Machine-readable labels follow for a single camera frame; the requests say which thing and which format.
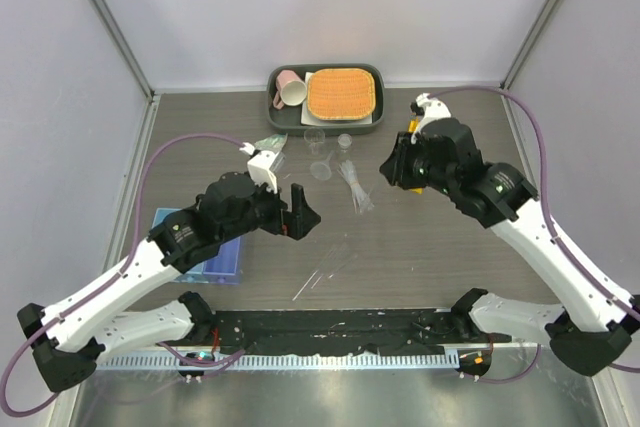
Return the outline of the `yellow test tube rack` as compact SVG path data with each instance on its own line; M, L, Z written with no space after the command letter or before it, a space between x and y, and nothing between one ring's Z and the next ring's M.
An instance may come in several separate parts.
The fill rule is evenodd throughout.
M419 116L413 115L409 121L408 124L408 131L410 133L414 133L419 122L420 122L421 118ZM423 188L414 188L412 189L412 192L421 195L423 193L424 189Z

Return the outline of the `clear glass test tube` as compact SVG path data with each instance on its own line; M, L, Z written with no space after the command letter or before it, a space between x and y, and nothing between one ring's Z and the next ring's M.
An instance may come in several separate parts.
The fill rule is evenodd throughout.
M358 258L357 254L351 254L349 256L347 256L346 258L344 258L339 265L332 270L329 275L327 276L328 279L333 279L339 272L341 272L342 270L344 270L345 268L351 266Z
M339 262L346 254L346 250L345 244L334 245L329 250L316 269L316 273L312 278L311 289L314 289L323 278L327 277L339 265Z
M313 268L309 277L296 291L292 301L297 301L300 296L309 289L313 289L322 279L331 278L340 268L342 259L346 253L346 246L334 245L329 252Z

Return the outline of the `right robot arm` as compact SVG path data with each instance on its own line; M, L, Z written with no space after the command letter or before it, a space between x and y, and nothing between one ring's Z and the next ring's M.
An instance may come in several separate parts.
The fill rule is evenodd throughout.
M555 294L555 304L505 299L474 288L453 306L451 327L465 342L503 334L548 347L566 367L592 377L612 366L639 329L639 299L614 287L603 294L560 248L541 197L514 166L483 160L471 129L455 118L400 132L380 167L403 190L430 187L463 215L511 246Z

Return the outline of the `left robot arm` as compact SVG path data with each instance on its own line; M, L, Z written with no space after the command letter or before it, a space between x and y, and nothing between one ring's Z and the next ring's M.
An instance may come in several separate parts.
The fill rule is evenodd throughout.
M213 332L212 311L193 292L152 311L128 308L215 257L229 241L256 230L300 240L320 221L299 184L291 186L291 200L284 202L278 190L247 172L222 175L192 206L167 215L133 254L89 285L56 304L29 303L18 311L42 380L50 392L60 393L121 352L161 341L205 344Z

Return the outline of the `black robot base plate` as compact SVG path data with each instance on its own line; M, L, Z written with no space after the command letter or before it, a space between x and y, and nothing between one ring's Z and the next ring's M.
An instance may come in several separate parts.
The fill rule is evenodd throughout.
M169 346L217 346L223 354L342 357L442 353L448 344L508 343L511 337L483 333L458 314L436 309L217 311L200 340Z

